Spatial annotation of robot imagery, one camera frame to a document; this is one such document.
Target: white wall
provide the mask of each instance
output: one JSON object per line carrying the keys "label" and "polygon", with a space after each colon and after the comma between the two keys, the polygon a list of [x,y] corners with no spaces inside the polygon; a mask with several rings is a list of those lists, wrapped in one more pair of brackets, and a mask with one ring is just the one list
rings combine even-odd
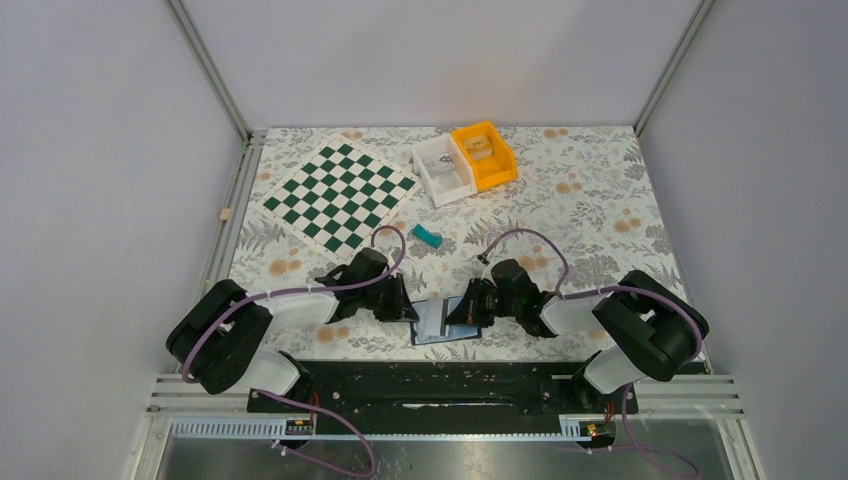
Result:
{"label": "white wall", "polygon": [[114,480],[238,142],[163,2],[0,18],[0,478]]}
{"label": "white wall", "polygon": [[697,0],[187,0],[248,124],[632,124]]}
{"label": "white wall", "polygon": [[719,2],[643,136],[768,478],[844,478],[848,3]]}

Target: leaf pattern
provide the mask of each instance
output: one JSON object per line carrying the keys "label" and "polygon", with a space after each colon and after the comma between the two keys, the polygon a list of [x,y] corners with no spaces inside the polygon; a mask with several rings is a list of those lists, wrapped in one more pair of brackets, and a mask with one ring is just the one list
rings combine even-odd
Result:
{"label": "leaf pattern", "polygon": [[[408,165],[411,146],[449,128],[274,128],[268,131],[251,203],[262,196],[324,138],[340,133],[391,162]],[[398,269],[412,301],[462,295],[484,266],[476,260],[504,231],[525,227],[547,235],[569,261],[565,290],[617,282],[629,270],[652,275],[685,298],[671,240],[629,127],[499,129],[516,154],[519,178],[463,200],[433,208],[417,192],[391,224],[406,234],[407,256]],[[416,224],[442,235],[434,249],[412,237]],[[378,235],[376,249],[397,259],[400,242]],[[552,289],[562,265],[550,247],[531,235],[505,238],[490,258],[514,258],[543,289]],[[274,262],[286,266],[284,273]],[[249,292],[314,284],[335,265],[249,208],[230,277]],[[528,336],[512,319],[497,319],[482,338],[415,347],[405,323],[380,323],[360,311],[332,325],[290,328],[266,337],[263,349],[300,359],[582,361],[612,346],[608,336],[572,332],[553,339]]]}

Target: orange plastic bin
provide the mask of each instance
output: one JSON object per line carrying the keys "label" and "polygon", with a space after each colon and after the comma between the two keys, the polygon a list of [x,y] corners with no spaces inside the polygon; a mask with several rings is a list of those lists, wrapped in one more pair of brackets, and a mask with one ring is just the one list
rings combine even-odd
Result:
{"label": "orange plastic bin", "polygon": [[[460,128],[451,132],[460,151],[471,165],[474,172],[474,180],[477,182],[477,191],[486,190],[496,185],[506,183],[518,178],[518,169],[515,167],[515,154],[512,149],[501,138],[492,122],[478,123],[470,127]],[[480,160],[472,160],[471,155],[463,145],[464,140],[486,135],[492,143],[492,156]]]}

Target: white plastic bin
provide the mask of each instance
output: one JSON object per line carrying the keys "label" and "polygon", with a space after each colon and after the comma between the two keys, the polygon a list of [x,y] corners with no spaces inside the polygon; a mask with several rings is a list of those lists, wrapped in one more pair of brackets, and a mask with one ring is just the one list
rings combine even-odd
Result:
{"label": "white plastic bin", "polygon": [[412,169],[436,208],[477,193],[471,165],[450,134],[413,145]]}

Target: small wooden block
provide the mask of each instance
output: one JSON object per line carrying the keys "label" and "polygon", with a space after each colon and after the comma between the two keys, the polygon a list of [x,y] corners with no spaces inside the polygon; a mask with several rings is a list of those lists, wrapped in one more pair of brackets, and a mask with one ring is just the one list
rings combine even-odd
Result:
{"label": "small wooden block", "polygon": [[462,142],[471,160],[477,161],[492,156],[492,141],[486,135],[477,135]]}

